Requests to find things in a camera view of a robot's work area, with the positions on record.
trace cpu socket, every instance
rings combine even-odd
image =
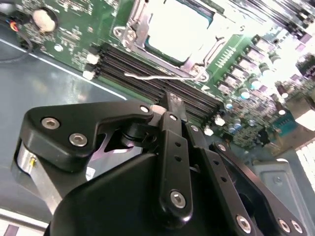
[[[226,18],[197,0],[135,0],[126,26],[114,35],[127,51],[156,63],[170,76],[137,79],[207,81],[206,68],[226,43]]]

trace robotic arm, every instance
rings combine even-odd
[[[225,144],[207,145],[180,98],[167,93],[159,105],[102,102],[25,114],[12,172],[53,214],[46,236],[307,235]],[[132,147],[143,151],[86,181],[91,158]]]

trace black ram slot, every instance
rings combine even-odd
[[[207,96],[203,92],[181,81],[138,80],[125,76],[125,72],[140,76],[166,74],[110,45],[104,45],[102,54],[102,62],[98,65],[102,77],[156,103],[162,99],[165,91],[172,92],[184,100],[188,117],[193,118],[197,122],[207,122],[208,118],[214,116],[222,106],[220,101]]]

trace motherboard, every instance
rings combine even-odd
[[[294,130],[287,102],[315,88],[311,2],[17,0],[16,7],[30,19],[20,30],[43,53],[144,101],[171,91],[208,135],[243,148]]]

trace red wire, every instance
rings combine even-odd
[[[15,32],[19,31],[19,28],[16,26],[16,22],[14,22],[14,21],[10,23],[10,27]]]

